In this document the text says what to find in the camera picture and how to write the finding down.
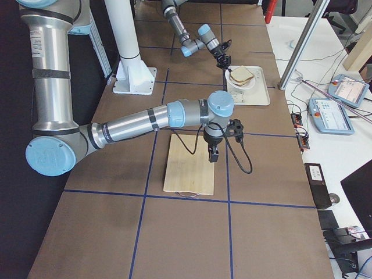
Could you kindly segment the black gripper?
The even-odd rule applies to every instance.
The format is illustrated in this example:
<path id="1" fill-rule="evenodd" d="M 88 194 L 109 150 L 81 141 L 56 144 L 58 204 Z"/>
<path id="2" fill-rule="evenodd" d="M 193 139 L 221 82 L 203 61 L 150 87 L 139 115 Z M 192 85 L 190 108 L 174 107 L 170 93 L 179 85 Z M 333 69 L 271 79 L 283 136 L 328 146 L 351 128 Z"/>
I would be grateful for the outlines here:
<path id="1" fill-rule="evenodd" d="M 231 56 L 226 54 L 226 50 L 230 47 L 230 45 L 231 43 L 222 43 L 210 51 L 210 53 L 216 59 L 217 67 L 224 69 L 229 73 L 232 72 L 229 67 L 231 64 Z"/>
<path id="2" fill-rule="evenodd" d="M 209 162 L 216 163 L 219 158 L 218 144 L 222 142 L 223 130 L 216 124 L 208 124 L 203 129 L 203 139 L 208 144 Z"/>

